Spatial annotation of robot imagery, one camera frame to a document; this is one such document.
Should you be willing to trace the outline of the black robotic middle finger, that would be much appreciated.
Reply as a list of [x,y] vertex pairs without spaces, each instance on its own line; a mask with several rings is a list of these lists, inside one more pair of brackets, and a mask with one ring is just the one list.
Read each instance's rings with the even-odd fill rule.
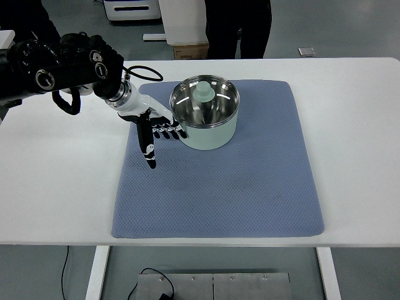
[[167,128],[167,132],[174,138],[179,139],[178,134],[179,124],[171,125]]

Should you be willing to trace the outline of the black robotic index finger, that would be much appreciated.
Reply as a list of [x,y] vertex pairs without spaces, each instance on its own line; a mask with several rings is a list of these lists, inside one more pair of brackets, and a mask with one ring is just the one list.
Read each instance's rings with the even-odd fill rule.
[[179,134],[179,139],[186,139],[188,137],[186,131],[182,128],[182,126],[179,124],[179,129],[178,129],[178,134]]

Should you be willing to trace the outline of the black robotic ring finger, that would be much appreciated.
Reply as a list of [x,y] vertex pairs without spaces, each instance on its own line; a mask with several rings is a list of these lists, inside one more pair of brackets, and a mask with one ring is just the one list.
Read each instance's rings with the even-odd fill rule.
[[168,128],[164,124],[159,125],[158,131],[163,135],[165,139],[170,139]]

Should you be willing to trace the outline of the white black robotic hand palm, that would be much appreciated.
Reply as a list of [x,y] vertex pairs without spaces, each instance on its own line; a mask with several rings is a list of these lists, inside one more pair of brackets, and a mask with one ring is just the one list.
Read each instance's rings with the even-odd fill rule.
[[139,92],[131,94],[130,98],[117,108],[120,116],[140,116],[150,111],[150,118],[166,118],[168,123],[173,122],[172,112],[153,97]]

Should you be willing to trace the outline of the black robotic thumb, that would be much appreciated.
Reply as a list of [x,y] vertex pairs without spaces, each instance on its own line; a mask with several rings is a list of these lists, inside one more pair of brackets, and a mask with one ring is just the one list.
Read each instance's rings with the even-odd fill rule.
[[154,153],[153,128],[149,118],[149,113],[141,114],[136,121],[137,136],[139,147],[143,156],[151,169],[156,167]]

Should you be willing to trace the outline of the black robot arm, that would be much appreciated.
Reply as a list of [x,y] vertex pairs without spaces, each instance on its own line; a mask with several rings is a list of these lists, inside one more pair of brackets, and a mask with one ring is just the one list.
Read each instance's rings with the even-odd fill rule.
[[133,87],[132,70],[124,67],[124,58],[99,35],[66,34],[59,43],[19,42],[1,50],[1,108],[51,93],[60,109],[77,115],[80,88],[89,86],[121,119],[136,125],[141,152],[154,169],[154,139],[185,139],[187,134],[168,108]]

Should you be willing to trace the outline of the black robotic little finger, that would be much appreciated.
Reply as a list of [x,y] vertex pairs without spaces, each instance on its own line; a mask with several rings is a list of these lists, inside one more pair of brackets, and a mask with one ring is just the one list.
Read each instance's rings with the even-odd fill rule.
[[160,136],[160,133],[159,133],[159,125],[158,124],[153,124],[152,125],[152,133],[153,133],[153,136],[156,138],[156,139],[159,139],[161,136]]

